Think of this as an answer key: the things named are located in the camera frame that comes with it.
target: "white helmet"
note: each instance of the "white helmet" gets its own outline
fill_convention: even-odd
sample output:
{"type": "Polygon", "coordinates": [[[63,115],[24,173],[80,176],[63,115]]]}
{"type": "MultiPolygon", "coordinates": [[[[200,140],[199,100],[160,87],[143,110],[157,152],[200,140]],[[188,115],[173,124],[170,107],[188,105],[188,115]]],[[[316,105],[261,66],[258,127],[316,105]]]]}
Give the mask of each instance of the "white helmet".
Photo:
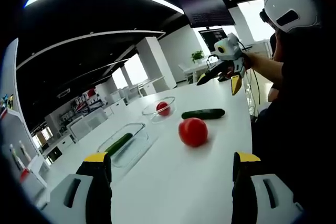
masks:
{"type": "Polygon", "coordinates": [[[284,32],[298,27],[313,27],[318,21],[318,10],[313,0],[264,0],[265,12],[284,32]]]}

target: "white wall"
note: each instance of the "white wall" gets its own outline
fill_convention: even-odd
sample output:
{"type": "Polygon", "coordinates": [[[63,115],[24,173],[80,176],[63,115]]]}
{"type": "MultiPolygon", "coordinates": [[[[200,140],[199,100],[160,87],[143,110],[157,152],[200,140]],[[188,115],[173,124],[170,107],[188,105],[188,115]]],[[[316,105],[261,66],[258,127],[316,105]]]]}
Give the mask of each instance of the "white wall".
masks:
{"type": "Polygon", "coordinates": [[[74,100],[75,99],[68,101],[67,103],[63,104],[61,107],[57,108],[56,110],[54,110],[53,112],[51,112],[49,115],[45,117],[45,120],[54,136],[61,129],[61,125],[59,123],[60,115],[63,115],[64,113],[66,113],[67,111],[71,109],[71,103],[74,100]]]}
{"type": "Polygon", "coordinates": [[[197,50],[202,50],[202,46],[192,28],[189,25],[184,26],[162,38],[159,43],[175,81],[185,80],[179,64],[190,66],[192,64],[191,54],[197,50]]]}
{"type": "Polygon", "coordinates": [[[146,37],[137,44],[137,49],[140,61],[149,79],[164,76],[168,88],[175,88],[175,79],[158,39],[155,37],[146,37]]]}

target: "bottle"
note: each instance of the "bottle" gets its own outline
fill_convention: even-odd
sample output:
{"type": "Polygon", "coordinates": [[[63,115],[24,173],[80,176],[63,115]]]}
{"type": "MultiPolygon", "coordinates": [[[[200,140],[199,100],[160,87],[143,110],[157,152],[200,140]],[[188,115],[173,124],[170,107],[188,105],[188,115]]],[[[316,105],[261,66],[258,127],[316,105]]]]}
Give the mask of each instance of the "bottle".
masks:
{"type": "Polygon", "coordinates": [[[21,149],[23,155],[25,155],[25,157],[27,158],[28,162],[30,163],[30,161],[32,161],[32,159],[29,156],[29,154],[27,153],[26,147],[23,145],[23,143],[21,142],[21,140],[19,141],[19,145],[20,145],[20,149],[21,149]]]}
{"type": "Polygon", "coordinates": [[[12,144],[9,145],[10,152],[12,153],[12,157],[14,162],[19,170],[24,170],[26,167],[22,163],[21,159],[16,155],[15,149],[12,144]]]}

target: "white cabinet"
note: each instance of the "white cabinet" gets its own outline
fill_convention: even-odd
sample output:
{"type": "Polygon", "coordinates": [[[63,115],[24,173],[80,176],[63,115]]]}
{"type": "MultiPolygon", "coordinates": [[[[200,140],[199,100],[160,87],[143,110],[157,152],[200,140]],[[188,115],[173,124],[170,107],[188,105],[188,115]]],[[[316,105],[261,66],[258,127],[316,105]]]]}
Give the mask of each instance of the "white cabinet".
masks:
{"type": "Polygon", "coordinates": [[[122,99],[110,106],[110,109],[112,110],[113,114],[121,113],[124,111],[125,108],[126,104],[122,99]]]}
{"type": "Polygon", "coordinates": [[[105,108],[105,109],[104,109],[104,113],[105,113],[105,115],[107,115],[107,116],[111,116],[111,115],[113,115],[113,111],[111,110],[110,107],[105,108]]]}
{"type": "Polygon", "coordinates": [[[57,147],[59,150],[63,153],[66,148],[68,148],[71,144],[73,144],[73,141],[70,137],[70,135],[64,137],[58,144],[57,147]]]}
{"type": "Polygon", "coordinates": [[[156,90],[155,87],[153,85],[153,83],[147,83],[143,86],[143,89],[146,92],[146,95],[150,95],[150,94],[156,94],[156,90]]]}

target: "window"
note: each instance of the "window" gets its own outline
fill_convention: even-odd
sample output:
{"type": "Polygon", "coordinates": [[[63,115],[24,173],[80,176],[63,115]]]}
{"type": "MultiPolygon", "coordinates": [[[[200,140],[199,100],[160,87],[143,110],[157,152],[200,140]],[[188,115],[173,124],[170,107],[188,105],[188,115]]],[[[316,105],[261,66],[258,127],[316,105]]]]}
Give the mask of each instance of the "window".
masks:
{"type": "Polygon", "coordinates": [[[238,6],[255,41],[268,40],[274,34],[274,29],[264,23],[259,16],[259,13],[264,8],[263,0],[248,1],[238,4],[238,6]]]}
{"type": "Polygon", "coordinates": [[[125,62],[125,69],[133,85],[148,79],[138,54],[125,62]]]}
{"type": "Polygon", "coordinates": [[[33,143],[37,148],[41,147],[40,140],[38,139],[37,135],[33,136],[33,143]]]}
{"type": "Polygon", "coordinates": [[[112,78],[117,86],[117,89],[123,89],[124,87],[128,86],[120,68],[113,72],[112,78]]]}
{"type": "Polygon", "coordinates": [[[46,127],[45,129],[42,130],[42,135],[45,138],[45,140],[48,140],[53,136],[49,127],[46,127]]]}

